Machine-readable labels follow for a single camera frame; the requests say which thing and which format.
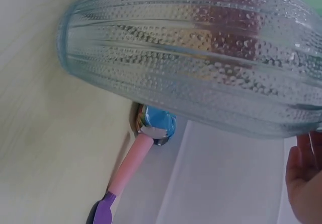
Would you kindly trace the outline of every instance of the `pink handle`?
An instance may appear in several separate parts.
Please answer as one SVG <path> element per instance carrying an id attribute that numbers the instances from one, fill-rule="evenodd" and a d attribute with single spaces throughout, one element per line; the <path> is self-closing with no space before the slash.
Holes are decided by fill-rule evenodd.
<path id="1" fill-rule="evenodd" d="M 108 188 L 108 191 L 118 196 L 142 163 L 147 152 L 153 145 L 153 139 L 145 134 L 139 134 L 130 151 L 127 153 L 120 168 Z"/>

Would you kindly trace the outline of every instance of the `clear glass vase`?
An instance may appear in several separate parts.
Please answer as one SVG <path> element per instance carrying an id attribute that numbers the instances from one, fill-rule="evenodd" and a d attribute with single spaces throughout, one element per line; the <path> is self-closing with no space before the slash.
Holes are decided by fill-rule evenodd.
<path id="1" fill-rule="evenodd" d="M 322 122 L 322 20 L 301 0 L 80 0 L 57 48 L 88 83 L 225 130 Z"/>

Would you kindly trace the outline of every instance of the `blue object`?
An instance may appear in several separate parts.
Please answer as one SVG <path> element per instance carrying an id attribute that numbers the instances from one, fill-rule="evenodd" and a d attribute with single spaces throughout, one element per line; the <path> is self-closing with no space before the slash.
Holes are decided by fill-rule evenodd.
<path id="1" fill-rule="evenodd" d="M 166 130 L 169 137 L 176 131 L 176 116 L 155 107 L 146 107 L 145 121 L 148 126 Z"/>

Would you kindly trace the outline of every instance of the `white surface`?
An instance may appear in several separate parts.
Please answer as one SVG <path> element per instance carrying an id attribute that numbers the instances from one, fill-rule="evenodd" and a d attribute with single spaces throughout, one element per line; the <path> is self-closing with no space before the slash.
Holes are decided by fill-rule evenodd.
<path id="1" fill-rule="evenodd" d="M 73 1 L 0 0 L 1 224 L 85 223 L 131 142 L 131 101 L 58 63 L 55 31 Z"/>
<path id="2" fill-rule="evenodd" d="M 113 224 L 298 224 L 284 183 L 294 138 L 284 146 L 282 139 L 250 139 L 190 122 L 184 139 L 173 140 L 173 146 L 182 141 L 179 155 L 164 151 L 143 163 Z M 153 167 L 165 161 L 162 169 Z"/>

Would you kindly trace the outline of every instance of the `silicone spatula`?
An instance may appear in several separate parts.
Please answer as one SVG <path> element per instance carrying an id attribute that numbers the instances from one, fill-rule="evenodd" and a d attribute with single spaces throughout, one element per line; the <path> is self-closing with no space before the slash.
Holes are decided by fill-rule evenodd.
<path id="1" fill-rule="evenodd" d="M 123 160 L 115 175 L 115 178 L 108 188 L 107 193 L 97 205 L 93 224 L 112 223 L 111 206 L 116 196 L 122 193 L 127 182 L 138 169 L 152 145 L 153 138 L 145 135 L 144 133 L 140 133 L 136 137 L 130 151 Z"/>

